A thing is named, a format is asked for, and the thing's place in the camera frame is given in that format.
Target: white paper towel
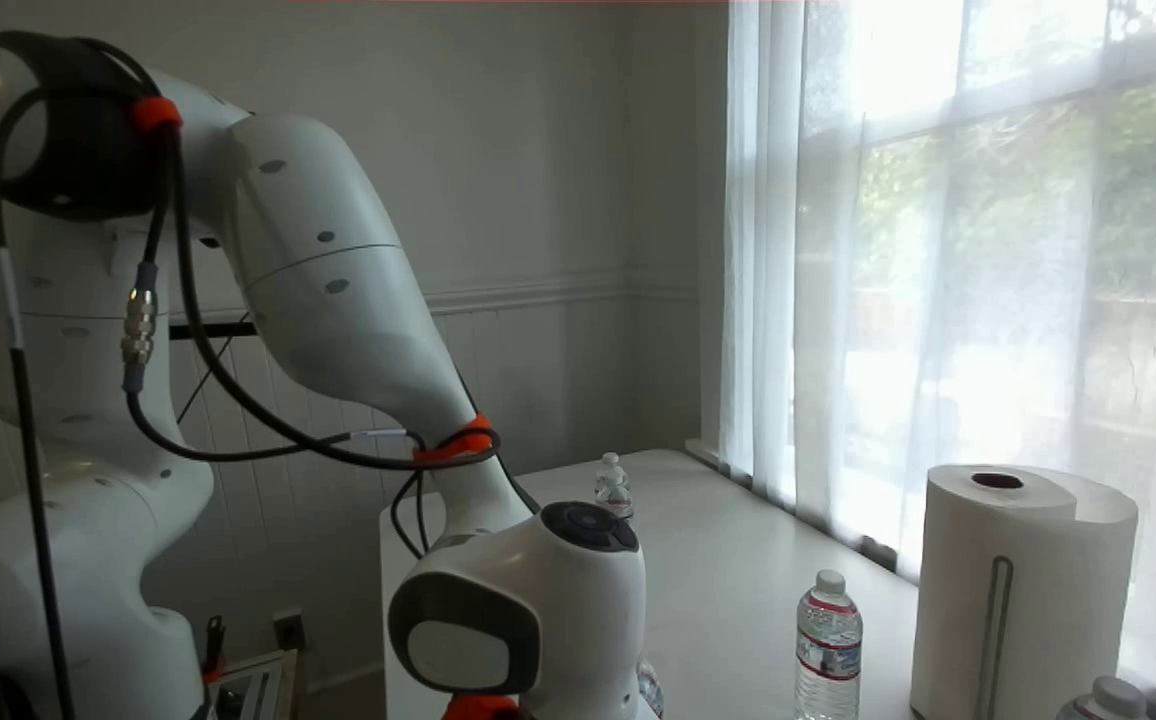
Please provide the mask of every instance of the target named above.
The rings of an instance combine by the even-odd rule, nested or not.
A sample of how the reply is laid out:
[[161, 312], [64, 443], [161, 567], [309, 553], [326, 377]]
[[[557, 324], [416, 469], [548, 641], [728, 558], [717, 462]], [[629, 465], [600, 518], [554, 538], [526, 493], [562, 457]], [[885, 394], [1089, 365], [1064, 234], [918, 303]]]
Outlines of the white paper towel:
[[1105, 485], [942, 465], [930, 474], [912, 709], [1054, 720], [1118, 672], [1138, 506]]

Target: white robot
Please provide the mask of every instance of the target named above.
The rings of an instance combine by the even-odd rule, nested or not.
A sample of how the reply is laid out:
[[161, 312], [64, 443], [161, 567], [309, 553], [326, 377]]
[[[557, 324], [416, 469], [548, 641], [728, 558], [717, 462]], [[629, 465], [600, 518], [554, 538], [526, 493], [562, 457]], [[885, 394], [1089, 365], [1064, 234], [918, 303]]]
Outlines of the white robot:
[[520, 697], [535, 720], [658, 715], [641, 690], [635, 538], [600, 507], [533, 514], [518, 498], [348, 143], [317, 119], [254, 118], [139, 74], [95, 40], [0, 33], [0, 196], [15, 256], [15, 281], [0, 259], [0, 415], [22, 421], [10, 365], [29, 349], [72, 690], [64, 709], [29, 506], [5, 499], [0, 672], [36, 715], [188, 720], [205, 706], [191, 630], [144, 606], [139, 572], [205, 514], [213, 474], [129, 421], [129, 395], [144, 395], [144, 426], [181, 443], [170, 368], [150, 359], [170, 341], [163, 309], [135, 269], [174, 189], [191, 230], [225, 244], [293, 382], [454, 440], [409, 462], [437, 469], [448, 524], [387, 610], [403, 668], [443, 694]]

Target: wall outlet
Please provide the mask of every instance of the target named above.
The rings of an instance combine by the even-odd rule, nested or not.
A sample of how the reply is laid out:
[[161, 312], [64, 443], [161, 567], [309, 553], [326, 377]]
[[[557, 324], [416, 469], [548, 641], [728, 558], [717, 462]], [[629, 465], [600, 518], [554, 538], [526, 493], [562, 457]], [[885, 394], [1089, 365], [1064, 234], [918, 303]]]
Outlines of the wall outlet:
[[273, 624], [273, 641], [275, 641], [282, 649], [305, 654], [305, 611], [301, 611], [301, 610], [275, 611], [269, 624]]

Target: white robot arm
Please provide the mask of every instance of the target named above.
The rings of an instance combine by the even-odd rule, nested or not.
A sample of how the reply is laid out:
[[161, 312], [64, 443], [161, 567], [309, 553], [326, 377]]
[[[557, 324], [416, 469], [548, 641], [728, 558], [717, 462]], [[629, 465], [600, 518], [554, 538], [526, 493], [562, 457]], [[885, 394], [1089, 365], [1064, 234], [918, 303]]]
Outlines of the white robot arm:
[[[161, 203], [170, 180], [157, 143], [170, 131], [183, 156], [178, 180], [188, 184], [191, 220], [222, 235], [282, 368], [326, 395], [387, 413], [421, 440], [456, 440], [414, 462], [437, 469], [432, 489], [443, 498], [448, 524], [387, 610], [387, 638], [403, 668], [443, 694], [520, 697], [526, 713], [545, 720], [658, 715], [641, 697], [646, 553], [634, 527], [590, 506], [554, 506], [533, 518], [501, 462], [479, 462], [484, 421], [348, 143], [317, 119], [247, 118], [154, 74], [161, 97], [181, 112], [170, 107], [163, 119], [163, 104], [124, 88], [129, 76], [135, 81], [135, 67], [99, 43], [0, 33], [0, 196], [24, 240], [24, 276], [52, 276], [64, 287], [22, 287], [24, 338], [42, 344], [33, 368], [94, 368], [84, 394], [58, 389], [42, 399], [42, 438], [64, 448], [58, 457], [111, 462], [131, 477], [131, 493], [170, 498], [135, 477], [163, 462], [129, 432], [131, 426], [116, 404], [119, 377], [95, 368], [111, 359], [84, 355], [90, 344], [64, 344], [64, 330], [116, 344], [111, 303], [119, 302], [111, 291], [131, 284], [131, 269], [111, 269], [129, 253], [111, 247], [106, 230]], [[135, 284], [131, 309], [144, 316], [131, 324], [154, 330], [150, 297], [154, 287]], [[178, 440], [174, 413], [161, 410], [163, 368], [150, 365], [144, 373], [150, 415]], [[70, 489], [84, 493], [95, 481], [90, 474]], [[174, 533], [144, 544], [157, 553], [181, 538], [205, 499], [209, 477], [188, 499], [161, 506], [161, 527]], [[154, 553], [124, 560], [131, 581]], [[181, 709], [195, 706], [195, 690], [181, 690], [181, 668], [170, 678], [178, 678], [163, 679], [170, 697], [188, 694], [181, 706], [163, 700], [174, 713], [119, 709], [124, 697], [108, 686], [77, 694], [106, 694], [108, 700], [94, 709], [116, 709], [129, 720], [181, 720]]]

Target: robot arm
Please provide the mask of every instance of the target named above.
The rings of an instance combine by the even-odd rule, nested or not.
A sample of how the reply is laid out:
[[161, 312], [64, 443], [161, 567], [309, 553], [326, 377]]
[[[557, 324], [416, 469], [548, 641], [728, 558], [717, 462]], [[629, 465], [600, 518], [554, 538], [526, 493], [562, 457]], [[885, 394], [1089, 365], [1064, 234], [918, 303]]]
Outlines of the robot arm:
[[[387, 413], [425, 440], [477, 427], [393, 220], [348, 143], [305, 118], [247, 118], [154, 76], [181, 107], [188, 203], [209, 226], [282, 368]], [[5, 201], [106, 226], [163, 192], [129, 67], [84, 40], [0, 37]], [[548, 720], [641, 720], [646, 558], [600, 507], [533, 518], [501, 462], [432, 474], [443, 544], [387, 611], [409, 672], [443, 694], [520, 694]]]

